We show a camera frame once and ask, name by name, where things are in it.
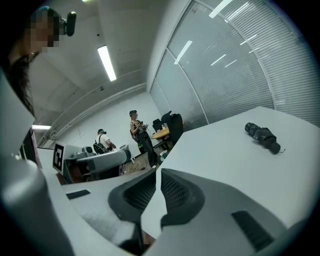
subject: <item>black pants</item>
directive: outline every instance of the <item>black pants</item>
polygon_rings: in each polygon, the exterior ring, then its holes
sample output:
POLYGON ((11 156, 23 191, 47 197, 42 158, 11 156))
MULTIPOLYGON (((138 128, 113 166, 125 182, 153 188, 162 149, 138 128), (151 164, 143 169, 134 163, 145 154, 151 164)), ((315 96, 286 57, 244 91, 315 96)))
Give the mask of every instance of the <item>black pants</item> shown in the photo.
POLYGON ((142 146, 144 146, 144 148, 148 152, 148 160, 149 160, 150 167, 154 166, 156 164, 157 159, 156 159, 154 147, 152 146, 152 142, 148 133, 146 132, 138 133, 138 138, 142 146))

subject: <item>black backpack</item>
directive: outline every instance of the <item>black backpack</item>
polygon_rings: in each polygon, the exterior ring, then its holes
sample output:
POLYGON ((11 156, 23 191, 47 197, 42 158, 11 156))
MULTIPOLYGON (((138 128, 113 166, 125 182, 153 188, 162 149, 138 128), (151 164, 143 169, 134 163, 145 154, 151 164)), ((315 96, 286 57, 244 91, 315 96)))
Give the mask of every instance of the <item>black backpack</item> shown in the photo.
POLYGON ((94 140, 95 143, 93 144, 93 149, 98 155, 101 155, 101 154, 109 152, 108 149, 106 149, 105 146, 102 145, 102 143, 100 143, 100 138, 101 138, 102 135, 103 134, 101 134, 100 137, 99 137, 99 143, 97 143, 97 141, 94 140))

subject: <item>white table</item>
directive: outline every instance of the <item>white table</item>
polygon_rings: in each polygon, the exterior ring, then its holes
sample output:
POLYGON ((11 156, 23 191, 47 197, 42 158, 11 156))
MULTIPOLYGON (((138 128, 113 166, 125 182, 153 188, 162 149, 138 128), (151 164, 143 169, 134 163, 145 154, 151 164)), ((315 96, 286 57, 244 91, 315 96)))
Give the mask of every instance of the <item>white table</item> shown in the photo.
POLYGON ((161 168, 234 186, 275 214, 288 228, 310 214, 320 181, 320 128, 292 115, 257 107, 184 132, 157 170, 156 192, 142 215, 142 229, 157 238, 167 213, 161 168), (245 131, 268 127, 284 153, 273 155, 245 131))

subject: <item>man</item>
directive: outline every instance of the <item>man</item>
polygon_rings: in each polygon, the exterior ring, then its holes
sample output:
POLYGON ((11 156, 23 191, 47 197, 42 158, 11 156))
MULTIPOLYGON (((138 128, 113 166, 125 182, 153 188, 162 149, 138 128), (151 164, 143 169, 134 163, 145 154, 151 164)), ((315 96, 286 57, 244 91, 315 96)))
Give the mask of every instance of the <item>man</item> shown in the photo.
POLYGON ((96 136, 95 141, 96 143, 101 143, 109 151, 117 148, 116 145, 110 141, 109 137, 106 135, 106 132, 103 129, 98 130, 98 135, 96 136))

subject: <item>cap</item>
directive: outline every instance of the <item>cap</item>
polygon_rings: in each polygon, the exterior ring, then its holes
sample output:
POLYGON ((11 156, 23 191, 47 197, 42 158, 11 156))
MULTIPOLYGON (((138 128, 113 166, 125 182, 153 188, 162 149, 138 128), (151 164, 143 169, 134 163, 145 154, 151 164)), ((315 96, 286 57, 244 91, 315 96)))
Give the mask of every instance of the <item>cap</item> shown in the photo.
POLYGON ((136 110, 131 110, 131 111, 129 112, 129 116, 131 116, 133 113, 137 113, 137 111, 136 111, 136 110))

